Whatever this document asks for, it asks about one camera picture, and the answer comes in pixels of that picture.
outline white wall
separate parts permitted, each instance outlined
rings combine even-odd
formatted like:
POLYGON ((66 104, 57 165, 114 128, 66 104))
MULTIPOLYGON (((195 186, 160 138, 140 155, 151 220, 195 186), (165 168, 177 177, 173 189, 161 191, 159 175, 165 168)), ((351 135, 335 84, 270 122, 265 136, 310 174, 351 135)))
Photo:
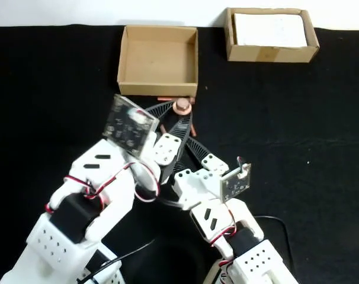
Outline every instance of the white wall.
POLYGON ((0 0, 0 26, 222 26, 226 7, 307 9, 315 27, 359 30, 359 0, 0 0))

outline cardboard box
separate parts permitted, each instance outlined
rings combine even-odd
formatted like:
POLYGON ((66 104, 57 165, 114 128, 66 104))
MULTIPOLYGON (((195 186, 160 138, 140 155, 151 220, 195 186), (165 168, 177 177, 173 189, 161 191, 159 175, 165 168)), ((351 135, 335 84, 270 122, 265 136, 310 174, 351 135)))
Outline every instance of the cardboard box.
POLYGON ((310 62, 319 50, 319 42, 309 13, 300 9, 261 9, 261 8, 228 8, 225 36, 228 61, 246 62, 310 62), (236 44, 234 14, 291 14, 300 15, 303 20, 307 46, 276 47, 276 46, 239 46, 236 44))
POLYGON ((195 97, 197 29, 126 26, 121 39, 117 81, 122 95, 195 97))

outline grid of holes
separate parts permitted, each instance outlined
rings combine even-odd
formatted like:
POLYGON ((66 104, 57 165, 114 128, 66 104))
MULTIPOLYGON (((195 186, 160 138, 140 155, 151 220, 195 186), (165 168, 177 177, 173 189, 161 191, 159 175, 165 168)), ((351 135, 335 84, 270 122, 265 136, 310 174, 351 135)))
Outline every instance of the grid of holes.
MULTIPOLYGON (((52 235, 50 235, 50 236, 48 237, 49 234, 47 233, 47 230, 46 230, 46 229, 43 229, 43 235, 44 235, 44 237, 46 236, 46 237, 48 238, 48 243, 45 243, 45 242, 44 242, 43 240, 41 240, 40 238, 37 239, 37 242, 43 246, 44 250, 48 250, 48 248, 49 248, 49 247, 52 247, 52 246, 56 246, 56 247, 60 247, 60 246, 61 246, 60 242, 55 241, 52 235)), ((66 248, 62 248, 62 253, 66 253, 66 248)), ((55 257, 55 253, 54 253, 53 250, 50 252, 50 256, 55 257)), ((61 262, 61 258, 60 258, 60 257, 57 258, 57 262, 61 262)))
POLYGON ((120 280, 118 280, 118 274, 115 273, 115 275, 113 276, 113 278, 110 281, 111 284, 120 284, 120 280))
MULTIPOLYGON (((270 256, 268 256, 268 257, 262 257, 262 256, 261 256, 260 262, 261 262, 262 264, 265 264, 265 260, 264 260, 264 259, 271 260, 270 256)), ((244 263, 247 264, 247 265, 252 265, 252 262, 254 262, 254 261, 255 261, 255 258, 252 256, 252 257, 250 258, 250 260, 246 260, 244 263)), ((256 263, 255 267, 254 267, 254 268, 252 267, 252 268, 250 269, 250 272, 253 272, 256 268, 258 269, 259 267, 260 267, 260 265, 256 263)))
POLYGON ((179 141, 179 139, 177 139, 177 138, 175 138, 175 139, 174 139, 174 141, 175 141, 175 142, 177 142, 177 143, 178 143, 178 142, 180 142, 180 141, 179 141))

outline electronic component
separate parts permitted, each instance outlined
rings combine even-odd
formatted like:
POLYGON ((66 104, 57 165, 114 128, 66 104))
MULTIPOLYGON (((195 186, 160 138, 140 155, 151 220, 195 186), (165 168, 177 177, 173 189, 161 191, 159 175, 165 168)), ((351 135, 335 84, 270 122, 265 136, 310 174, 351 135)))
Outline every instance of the electronic component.
POLYGON ((72 193, 61 202, 50 222, 73 243, 78 244, 84 239, 86 228, 100 212, 99 202, 89 200, 81 193, 72 193))
POLYGON ((236 195, 249 188, 251 180, 251 164, 244 164, 242 167, 222 176, 220 180, 220 198, 226 202, 236 195))
POLYGON ((242 226, 241 223, 238 223, 237 226, 238 230, 236 234, 227 239, 227 242, 233 249, 234 257, 243 255, 248 250, 260 243, 260 241, 253 235, 253 232, 250 228, 242 226))
POLYGON ((148 134, 155 131, 159 120, 129 99, 116 95, 108 116, 104 135, 116 145, 139 158, 148 134))

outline box containing white paper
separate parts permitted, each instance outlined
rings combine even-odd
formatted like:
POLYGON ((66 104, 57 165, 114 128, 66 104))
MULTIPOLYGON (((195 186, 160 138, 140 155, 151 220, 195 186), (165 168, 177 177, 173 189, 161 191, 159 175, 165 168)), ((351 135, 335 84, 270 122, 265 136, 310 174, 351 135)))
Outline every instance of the box containing white paper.
POLYGON ((308 63, 320 47, 301 9, 228 8, 225 36, 228 61, 308 63))

